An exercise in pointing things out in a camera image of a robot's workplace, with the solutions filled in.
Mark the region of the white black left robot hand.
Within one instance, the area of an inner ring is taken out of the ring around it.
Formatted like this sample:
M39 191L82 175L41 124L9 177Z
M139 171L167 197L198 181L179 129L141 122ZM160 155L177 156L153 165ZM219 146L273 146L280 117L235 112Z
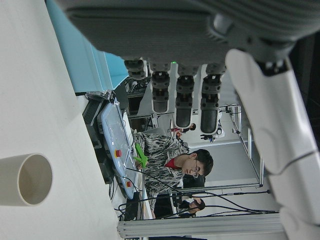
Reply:
M169 69L182 87L175 120L191 122L193 78L202 65L201 131L218 123L218 86L230 74L269 171L279 220L289 240L320 237L320 152L289 54L320 29L317 0L59 0L70 22L98 50L125 60L129 74L153 71L152 108L168 109Z

